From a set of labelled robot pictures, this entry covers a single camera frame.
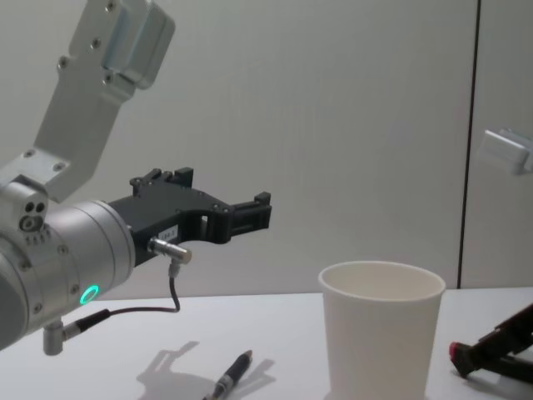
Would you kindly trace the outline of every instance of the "white table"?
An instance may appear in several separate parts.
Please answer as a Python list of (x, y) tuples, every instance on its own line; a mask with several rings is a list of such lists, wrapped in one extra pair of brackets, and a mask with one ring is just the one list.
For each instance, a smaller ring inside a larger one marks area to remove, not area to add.
[[(490, 372), (470, 381), (454, 374), (452, 341), (473, 343), (533, 302), (531, 289), (446, 293), (427, 388), (429, 400), (531, 400), (533, 386)], [(67, 321), (101, 308), (160, 306), (170, 300), (95, 302)], [(178, 315), (112, 317), (42, 355), (41, 333), (0, 352), (0, 398), (55, 400), (201, 400), (213, 380), (249, 348), (251, 371), (231, 399), (327, 398), (329, 383), (321, 295), (199, 297)]]

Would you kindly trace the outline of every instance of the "black pen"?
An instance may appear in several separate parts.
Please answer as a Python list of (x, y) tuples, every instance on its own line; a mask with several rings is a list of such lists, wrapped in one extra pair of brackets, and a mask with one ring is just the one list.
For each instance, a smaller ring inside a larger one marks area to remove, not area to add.
[(242, 375), (252, 364), (252, 350), (240, 355), (238, 359), (229, 367), (226, 373), (218, 380), (213, 394), (208, 394), (203, 400), (222, 400), (239, 383)]

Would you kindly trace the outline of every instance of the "wall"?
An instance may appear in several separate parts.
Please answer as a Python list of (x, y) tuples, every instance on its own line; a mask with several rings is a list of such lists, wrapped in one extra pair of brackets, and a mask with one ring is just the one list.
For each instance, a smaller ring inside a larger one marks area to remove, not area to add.
[[(32, 142), (82, 6), (2, 5), (3, 163)], [(185, 295), (310, 292), (325, 266), (376, 258), (455, 286), (475, 0), (162, 6), (177, 36), (158, 81), (125, 105), (70, 202), (110, 201), (132, 177), (185, 166), (229, 203), (272, 192), (269, 231), (189, 245)], [(114, 296), (166, 296), (165, 276), (151, 262)]]
[(483, 0), (462, 286), (533, 285), (533, 176), (476, 157), (485, 129), (533, 138), (533, 2)]

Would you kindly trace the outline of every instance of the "red tip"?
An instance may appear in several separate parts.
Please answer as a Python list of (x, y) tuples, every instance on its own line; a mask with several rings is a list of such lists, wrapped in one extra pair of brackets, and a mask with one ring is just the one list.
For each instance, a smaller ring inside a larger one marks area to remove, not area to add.
[(450, 345), (450, 358), (453, 360), (456, 356), (456, 350), (457, 350), (457, 342), (453, 342)]

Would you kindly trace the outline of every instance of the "cup rim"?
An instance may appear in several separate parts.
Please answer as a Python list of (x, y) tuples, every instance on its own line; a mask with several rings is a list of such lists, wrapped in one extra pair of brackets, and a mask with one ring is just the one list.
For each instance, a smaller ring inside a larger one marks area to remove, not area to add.
[[(436, 279), (439, 282), (439, 284), (441, 285), (441, 289), (439, 291), (437, 291), (437, 292), (430, 293), (427, 296), (422, 296), (422, 297), (419, 297), (419, 298), (418, 297), (417, 298), (406, 298), (406, 299), (402, 299), (402, 298), (380, 298), (380, 297), (361, 296), (361, 295), (358, 295), (358, 294), (345, 292), (343, 290), (340, 290), (340, 289), (337, 289), (337, 288), (333, 287), (332, 285), (330, 285), (329, 283), (327, 283), (324, 280), (324, 276), (328, 272), (333, 270), (333, 269), (337, 269), (337, 268), (340, 268), (340, 267), (345, 267), (347, 265), (357, 266), (357, 265), (362, 265), (362, 264), (388, 264), (388, 265), (396, 266), (396, 267), (400, 267), (400, 268), (407, 268), (407, 269), (411, 269), (411, 270), (416, 270), (419, 273), (424, 273), (424, 274), (429, 275), (432, 278)], [(415, 266), (412, 266), (412, 265), (409, 265), (409, 264), (403, 264), (403, 263), (400, 263), (400, 262), (375, 261), (375, 260), (373, 260), (373, 261), (348, 261), (348, 262), (344, 262), (344, 263), (340, 262), (338, 264), (331, 265), (330, 267), (327, 267), (324, 270), (322, 270), (322, 272), (320, 272), (320, 274), (318, 275), (318, 282), (321, 284), (321, 286), (323, 288), (325, 288), (326, 290), (328, 290), (328, 291), (330, 291), (332, 293), (335, 293), (336, 295), (343, 296), (343, 297), (348, 297), (348, 298), (354, 298), (354, 299), (357, 299), (357, 300), (364, 300), (364, 301), (373, 302), (373, 303), (418, 303), (418, 302), (423, 302), (425, 300), (430, 300), (432, 298), (439, 298), (440, 296), (442, 296), (442, 293), (444, 293), (444, 291), (446, 290), (446, 282), (444, 282), (444, 279), (442, 279), (442, 277), (440, 277), (439, 275), (437, 275), (436, 273), (434, 273), (432, 271), (428, 271), (428, 270), (426, 270), (424, 268), (415, 267)]]

